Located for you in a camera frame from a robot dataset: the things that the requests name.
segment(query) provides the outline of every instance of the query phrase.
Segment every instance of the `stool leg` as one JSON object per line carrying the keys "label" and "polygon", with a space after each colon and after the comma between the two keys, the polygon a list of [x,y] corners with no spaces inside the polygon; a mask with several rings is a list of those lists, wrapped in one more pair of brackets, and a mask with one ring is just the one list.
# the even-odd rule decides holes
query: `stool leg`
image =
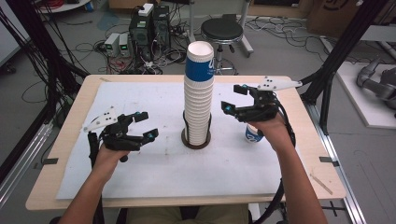
{"label": "stool leg", "polygon": [[222,51],[222,45],[219,45],[218,52],[216,53],[216,74],[219,74],[221,71]]}

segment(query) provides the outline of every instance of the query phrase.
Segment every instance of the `black stool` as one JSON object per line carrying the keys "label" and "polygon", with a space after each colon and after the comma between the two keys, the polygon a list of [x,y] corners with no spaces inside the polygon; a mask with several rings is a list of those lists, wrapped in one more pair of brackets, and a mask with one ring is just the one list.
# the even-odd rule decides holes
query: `black stool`
{"label": "black stool", "polygon": [[[222,58],[222,46],[229,45],[230,51],[234,53],[232,44],[239,42],[243,35],[244,30],[242,26],[233,20],[224,18],[215,18],[204,21],[201,26],[202,37],[210,42],[219,44],[218,50],[216,52],[216,74],[222,74],[221,71],[232,70],[233,75],[236,75],[236,68],[233,63]],[[231,67],[223,67],[223,61],[229,63]]]}

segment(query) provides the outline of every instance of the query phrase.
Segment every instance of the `stool seat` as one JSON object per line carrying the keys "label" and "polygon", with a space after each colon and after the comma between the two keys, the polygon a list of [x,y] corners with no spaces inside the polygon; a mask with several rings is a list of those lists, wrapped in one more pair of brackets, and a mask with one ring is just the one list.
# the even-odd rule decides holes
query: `stool seat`
{"label": "stool seat", "polygon": [[239,23],[223,18],[204,21],[201,31],[203,38],[223,45],[239,42],[244,34]]}

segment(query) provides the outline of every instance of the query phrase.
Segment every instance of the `blue paper cup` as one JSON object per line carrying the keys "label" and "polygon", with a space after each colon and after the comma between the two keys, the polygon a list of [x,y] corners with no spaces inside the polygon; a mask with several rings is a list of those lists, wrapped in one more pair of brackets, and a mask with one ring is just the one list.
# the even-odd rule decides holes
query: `blue paper cup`
{"label": "blue paper cup", "polygon": [[195,41],[189,44],[186,60],[186,76],[194,82],[205,82],[213,77],[214,69],[213,47],[205,41]]}
{"label": "blue paper cup", "polygon": [[245,131],[245,138],[249,143],[258,143],[262,140],[263,136],[259,136],[257,128],[248,124]]}

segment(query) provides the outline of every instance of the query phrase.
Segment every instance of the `hand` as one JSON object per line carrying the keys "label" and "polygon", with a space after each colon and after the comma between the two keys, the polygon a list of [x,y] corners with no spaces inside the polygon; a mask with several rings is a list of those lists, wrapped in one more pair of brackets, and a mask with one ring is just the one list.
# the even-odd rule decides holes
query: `hand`
{"label": "hand", "polygon": [[261,130],[265,138],[271,144],[275,151],[292,146],[288,130],[285,126],[285,121],[280,114],[277,114],[274,119],[267,121],[250,122],[257,129]]}
{"label": "hand", "polygon": [[129,151],[110,150],[102,144],[96,157],[95,165],[92,168],[91,175],[106,183],[113,175],[119,159],[128,154]]}

